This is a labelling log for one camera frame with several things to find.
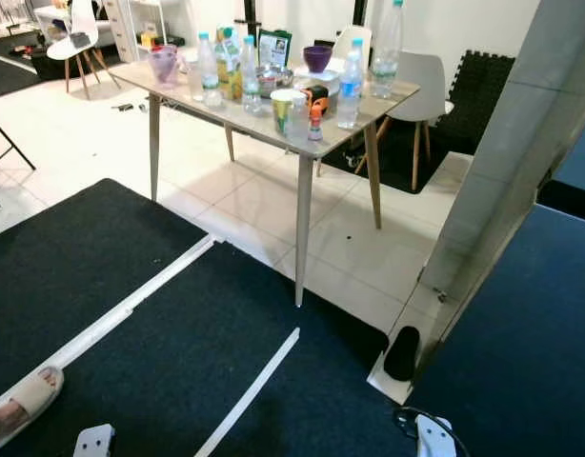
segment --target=small bottle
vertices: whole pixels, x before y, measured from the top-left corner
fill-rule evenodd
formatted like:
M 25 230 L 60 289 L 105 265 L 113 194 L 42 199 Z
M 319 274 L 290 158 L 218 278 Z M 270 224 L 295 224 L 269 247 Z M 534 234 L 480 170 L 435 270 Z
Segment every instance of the small bottle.
M 242 70 L 242 107 L 250 114 L 257 114 L 262 109 L 259 94 L 256 64 L 254 61 L 254 36 L 244 37 L 244 49 L 241 57 Z
M 299 92 L 294 97 L 289 108 L 289 120 L 286 124 L 286 136 L 290 140 L 306 140 L 308 137 L 308 124 L 310 122 L 310 111 L 305 94 Z
M 204 104 L 209 108 L 220 107 L 223 96 L 218 88 L 218 66 L 206 31 L 199 32 L 197 60 L 201 74 L 201 86 L 204 89 Z
M 362 39 L 354 39 L 341 74 L 337 98 L 337 126 L 353 129 L 360 106 L 362 91 Z
M 310 131 L 308 138 L 313 141 L 322 139 L 322 108 L 314 105 L 310 110 Z

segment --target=table top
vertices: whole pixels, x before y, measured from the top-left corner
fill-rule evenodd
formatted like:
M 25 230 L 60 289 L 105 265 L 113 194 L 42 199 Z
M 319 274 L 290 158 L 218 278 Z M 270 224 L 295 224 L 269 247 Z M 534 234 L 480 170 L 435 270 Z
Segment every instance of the table top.
M 335 116 L 327 112 L 327 115 L 322 120 L 324 138 L 321 141 L 291 140 L 275 129 L 270 100 L 264 101 L 263 110 L 258 116 L 246 113 L 239 101 L 224 100 L 222 107 L 209 109 L 203 102 L 195 100 L 193 96 L 201 92 L 199 73 L 196 71 L 190 75 L 191 84 L 189 84 L 187 75 L 177 73 L 176 84 L 171 88 L 157 83 L 148 62 L 133 62 L 114 67 L 111 69 L 111 73 L 123 81 L 178 102 L 191 111 L 216 121 L 228 123 L 232 127 L 241 129 L 259 140 L 281 148 L 289 148 L 313 158 L 320 158 L 328 154 L 352 135 L 363 130 L 375 119 L 384 115 L 419 90 L 417 84 L 396 81 L 391 98 L 381 99 L 371 97 L 369 86 L 365 85 L 356 125 L 353 129 L 340 129 L 337 126 Z

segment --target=wooden chair leg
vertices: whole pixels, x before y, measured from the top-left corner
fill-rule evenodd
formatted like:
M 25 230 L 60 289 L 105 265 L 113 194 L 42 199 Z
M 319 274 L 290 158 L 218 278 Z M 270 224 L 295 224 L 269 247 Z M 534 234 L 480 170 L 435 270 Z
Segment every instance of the wooden chair leg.
M 98 64 L 100 64 L 100 67 L 102 67 L 104 70 L 106 70 L 106 73 L 109 74 L 109 76 L 112 79 L 112 82 L 121 89 L 121 86 L 119 86 L 119 83 L 117 83 L 117 80 L 114 79 L 111 75 L 111 72 L 109 71 L 109 68 L 106 66 L 106 63 L 104 62 L 104 56 L 102 55 L 102 50 L 97 50 L 96 48 L 92 49 L 91 52 L 93 52 L 93 57 L 95 57 L 95 60 L 98 61 Z
M 421 122 L 415 123 L 415 138 L 414 138 L 414 169 L 411 178 L 411 190 L 417 189 L 417 166 L 419 162 L 419 133 L 421 128 Z
M 83 88 L 85 89 L 85 96 L 87 99 L 90 99 L 90 92 L 87 90 L 87 83 L 85 82 L 85 73 L 83 72 L 83 65 L 81 64 L 81 58 L 79 54 L 75 55 L 76 57 L 76 66 L 79 68 L 79 73 L 81 73 L 81 79 L 83 80 Z
M 386 116 L 384 122 L 381 123 L 379 126 L 379 130 L 377 131 L 377 143 L 381 140 L 381 137 L 386 134 L 386 132 L 390 129 L 390 124 L 392 123 L 392 117 Z
M 66 74 L 66 93 L 70 92 L 70 82 L 71 82 L 71 62 L 69 59 L 66 59 L 64 62 L 64 72 Z
M 424 121 L 424 138 L 426 139 L 426 157 L 428 162 L 431 162 L 432 158 L 430 155 L 430 127 L 428 127 L 428 121 Z
M 390 129 L 391 123 L 392 123 L 392 117 L 386 116 L 386 119 L 384 119 L 384 122 L 381 123 L 381 126 L 379 126 L 379 130 L 377 131 L 377 144 L 379 144 L 381 137 L 384 136 L 386 134 L 386 132 Z M 364 167 L 364 165 L 366 163 L 367 163 L 367 152 L 365 152 L 365 154 L 362 156 L 362 159 L 360 159 L 360 163 L 358 164 L 356 169 L 353 171 L 353 174 L 358 174 L 362 170 L 362 167 Z
M 85 61 L 87 62 L 87 65 L 90 66 L 91 72 L 93 73 L 93 76 L 95 76 L 95 80 L 98 82 L 98 84 L 102 84 L 102 83 L 100 83 L 100 78 L 98 78 L 98 74 L 95 72 L 95 67 L 93 66 L 93 63 L 91 62 L 90 55 L 87 53 L 86 50 L 83 51 L 83 57 L 85 57 Z

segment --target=chair leg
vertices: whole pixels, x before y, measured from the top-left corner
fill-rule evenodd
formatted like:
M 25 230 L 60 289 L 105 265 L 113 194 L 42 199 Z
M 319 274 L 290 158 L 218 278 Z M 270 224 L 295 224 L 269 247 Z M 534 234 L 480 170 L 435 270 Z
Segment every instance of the chair leg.
M 428 158 L 428 162 L 432 161 L 430 155 L 430 127 L 428 127 L 428 121 L 424 121 L 424 138 L 426 139 L 426 157 Z
M 92 49 L 91 52 L 93 52 L 93 57 L 95 57 L 95 60 L 98 61 L 98 64 L 100 64 L 100 67 L 102 67 L 104 70 L 106 70 L 106 72 L 109 74 L 112 82 L 118 88 L 121 89 L 121 86 L 119 86 L 119 83 L 117 83 L 117 80 L 112 77 L 111 72 L 109 71 L 109 68 L 106 66 L 106 63 L 104 62 L 104 56 L 102 55 L 102 50 Z
M 377 144 L 379 144 L 381 137 L 384 136 L 386 134 L 386 132 L 390 129 L 391 123 L 392 123 L 392 117 L 386 116 L 386 119 L 384 119 L 384 122 L 381 123 L 381 126 L 379 126 L 379 130 L 377 131 Z M 367 152 L 365 152 L 365 154 L 362 156 L 362 159 L 360 159 L 360 163 L 358 164 L 356 169 L 353 171 L 353 174 L 358 174 L 362 170 L 362 167 L 365 165 L 366 162 L 367 162 Z
M 81 73 L 81 79 L 83 80 L 83 89 L 85 89 L 85 96 L 87 99 L 90 99 L 90 92 L 87 90 L 87 83 L 85 82 L 85 73 L 83 72 L 83 65 L 81 64 L 81 58 L 79 54 L 75 55 L 76 57 L 76 66 L 79 68 L 79 73 Z
M 66 74 L 66 93 L 69 93 L 71 82 L 71 62 L 69 59 L 64 62 L 64 72 Z
M 83 51 L 83 57 L 85 57 L 85 61 L 87 62 L 87 65 L 90 66 L 91 72 L 93 73 L 93 76 L 95 76 L 95 80 L 98 82 L 98 84 L 102 84 L 102 83 L 100 83 L 100 78 L 98 78 L 98 74 L 95 72 L 95 67 L 93 66 L 93 63 L 91 62 L 90 55 L 87 53 L 86 50 Z
M 1 128 L 0 128 L 0 134 L 5 137 L 5 139 L 9 142 L 9 144 L 17 151 L 17 153 L 22 157 L 22 159 L 24 159 L 24 161 L 26 161 L 26 163 L 29 165 L 29 167 L 31 169 L 36 169 L 36 167 L 34 166 L 34 164 L 28 159 L 28 157 L 26 157 L 24 155 L 24 153 L 21 150 L 19 150 L 19 148 L 17 147 L 17 145 L 15 143 L 13 143 L 13 141 L 9 138 L 9 136 Z
M 417 189 L 417 166 L 419 162 L 419 132 L 421 128 L 421 122 L 415 123 L 415 139 L 414 139 L 414 169 L 411 178 L 411 190 Z
M 384 122 L 381 123 L 379 126 L 379 130 L 377 131 L 377 143 L 381 140 L 381 137 L 386 134 L 386 132 L 390 129 L 390 124 L 392 123 L 392 117 L 386 116 Z

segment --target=bowl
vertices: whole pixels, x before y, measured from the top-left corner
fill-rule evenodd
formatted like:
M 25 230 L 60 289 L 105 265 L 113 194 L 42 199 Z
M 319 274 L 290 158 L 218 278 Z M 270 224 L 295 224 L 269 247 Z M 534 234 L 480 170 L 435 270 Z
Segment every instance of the bowl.
M 263 65 L 256 69 L 259 92 L 264 98 L 269 98 L 276 89 L 287 88 L 293 82 L 293 72 L 276 65 Z
M 321 73 L 329 65 L 333 48 L 328 46 L 307 46 L 303 49 L 303 60 L 312 73 Z

